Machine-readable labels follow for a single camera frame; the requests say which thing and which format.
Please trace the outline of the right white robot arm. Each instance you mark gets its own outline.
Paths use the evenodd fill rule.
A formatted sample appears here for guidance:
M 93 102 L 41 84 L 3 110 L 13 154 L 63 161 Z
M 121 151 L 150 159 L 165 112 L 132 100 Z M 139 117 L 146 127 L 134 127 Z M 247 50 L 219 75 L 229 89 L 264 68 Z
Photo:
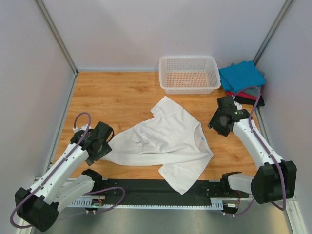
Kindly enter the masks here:
M 297 167 L 285 161 L 259 132 L 251 114 L 239 109 L 231 96 L 217 99 L 218 108 L 208 124 L 222 136 L 234 133 L 251 155 L 257 172 L 248 176 L 241 172 L 223 174 L 220 192 L 227 197 L 236 191 L 251 194 L 257 203 L 285 201 L 294 197 Z

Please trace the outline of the white t shirt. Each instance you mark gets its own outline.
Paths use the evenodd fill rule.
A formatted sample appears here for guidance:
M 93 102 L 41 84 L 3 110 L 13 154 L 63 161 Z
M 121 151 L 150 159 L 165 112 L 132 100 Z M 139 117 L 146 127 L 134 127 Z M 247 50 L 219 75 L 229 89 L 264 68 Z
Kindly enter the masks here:
M 183 195 L 214 154 L 202 124 L 169 97 L 163 97 L 151 113 L 152 119 L 114 136 L 109 143 L 112 151 L 102 159 L 123 166 L 160 165 L 160 175 Z

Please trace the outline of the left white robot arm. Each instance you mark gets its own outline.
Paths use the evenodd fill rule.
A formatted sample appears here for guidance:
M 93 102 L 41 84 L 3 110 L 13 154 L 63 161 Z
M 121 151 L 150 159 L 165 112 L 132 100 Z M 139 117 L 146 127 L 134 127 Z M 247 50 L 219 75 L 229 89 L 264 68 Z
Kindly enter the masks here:
M 57 162 L 30 188 L 19 188 L 15 193 L 16 211 L 13 213 L 41 232 L 48 230 L 59 213 L 80 196 L 102 191 L 102 176 L 87 169 L 73 182 L 67 179 L 82 163 L 92 165 L 111 152 L 109 141 L 114 130 L 99 122 L 94 129 L 88 125 L 74 129 L 74 136 Z

